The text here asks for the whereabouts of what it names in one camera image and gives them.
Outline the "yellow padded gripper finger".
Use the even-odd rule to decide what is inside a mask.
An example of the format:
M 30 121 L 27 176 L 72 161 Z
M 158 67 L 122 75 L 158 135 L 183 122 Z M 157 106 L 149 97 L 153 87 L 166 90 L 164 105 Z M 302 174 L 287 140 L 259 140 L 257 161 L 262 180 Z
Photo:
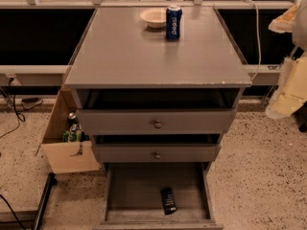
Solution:
M 284 34 L 292 33 L 296 29 L 295 18 L 299 5 L 293 5 L 270 23 L 268 29 L 272 32 Z
M 307 57 L 285 58 L 278 88 L 273 92 L 265 114 L 272 119 L 289 117 L 307 102 Z

